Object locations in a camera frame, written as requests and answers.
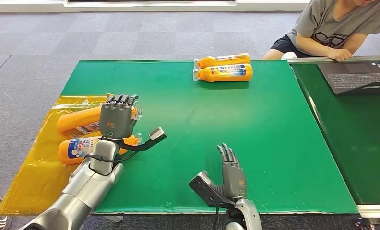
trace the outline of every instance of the laptop keyboard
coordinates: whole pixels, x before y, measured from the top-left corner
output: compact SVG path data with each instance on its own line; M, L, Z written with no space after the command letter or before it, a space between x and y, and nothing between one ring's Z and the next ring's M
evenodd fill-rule
M371 74L328 74L331 84L337 89L354 89L380 81L380 73Z

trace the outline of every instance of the gray carpet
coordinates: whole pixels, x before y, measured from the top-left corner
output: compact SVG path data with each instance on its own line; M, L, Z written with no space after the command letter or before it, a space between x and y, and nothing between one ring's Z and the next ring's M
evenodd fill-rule
M295 12L0 14L0 197L78 60L191 60L239 52L259 59L297 17ZM367 39L357 54L380 55L380 34ZM181 226L180 218L186 224ZM321 229L310 226L327 218L340 223L346 217L291 218L269 216L263 221L267 229ZM313 218L320 219L314 225L287 225ZM127 217L115 227L95 217L84 229L208 229L211 221L209 216ZM15 218L12 229L25 222ZM273 227L273 222L280 225ZM346 224L335 226L328 229L349 229Z

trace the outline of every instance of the silver robotic arm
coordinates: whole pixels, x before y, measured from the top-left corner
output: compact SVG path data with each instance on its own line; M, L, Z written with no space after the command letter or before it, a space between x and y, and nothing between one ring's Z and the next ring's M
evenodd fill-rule
M125 94L108 97L102 105L99 121L103 137L94 151L70 175L69 183L54 204L19 230L78 230L122 174L121 162L167 137L159 127L142 145L130 146L122 141L132 134L136 124L136 120L131 120L131 113L137 98ZM119 148L134 153L118 159Z
M247 184L238 158L224 143L217 148L221 155L223 183L215 185L208 173L202 171L193 178L189 186L208 206L227 208L231 222L227 224L226 230L262 230L254 203L246 199Z

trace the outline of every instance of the black cable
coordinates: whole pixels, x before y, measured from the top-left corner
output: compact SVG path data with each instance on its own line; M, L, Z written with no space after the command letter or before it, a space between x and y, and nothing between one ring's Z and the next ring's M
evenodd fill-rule
M219 210L219 207L218 207L218 203L214 199L212 199L210 197L210 200L212 200L214 202L215 208L216 208L215 209L215 220L214 220L214 223L213 223L213 227L211 227L211 230L215 230L215 227L217 226L217 222L218 222L218 210Z
M135 156L136 153L138 153L138 152L134 152L133 154L129 155L128 157L120 159L120 160L108 160L108 159L104 159L103 157L95 156L95 155L85 155L84 158L87 158L87 157L94 158L96 160L99 160L102 162L107 162L107 163L121 163L121 162L126 161L127 159Z

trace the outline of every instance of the bottle label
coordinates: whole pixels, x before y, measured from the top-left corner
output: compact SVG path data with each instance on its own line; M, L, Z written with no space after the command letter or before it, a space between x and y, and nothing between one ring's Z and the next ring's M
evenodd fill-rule
M216 61L225 61L225 60L234 60L239 58L246 58L246 54L234 54L234 55L227 55L227 56L217 56L215 57Z
M101 138L93 137L71 140L69 143L67 155L70 159L84 157L85 155L90 154L94 150L94 145L100 139Z
M72 139L76 139L76 138L79 138L81 136L97 132L99 130L100 130L99 121L96 121L93 123L89 123L85 126L79 126L79 127L74 128L74 129L67 130L67 131L63 132L63 134L65 136L72 138Z
M215 66L211 68L211 73L215 76L244 76L246 71L245 65Z
M225 61L225 60L233 60L235 59L235 55L227 55L227 56L217 56L215 57L216 61Z

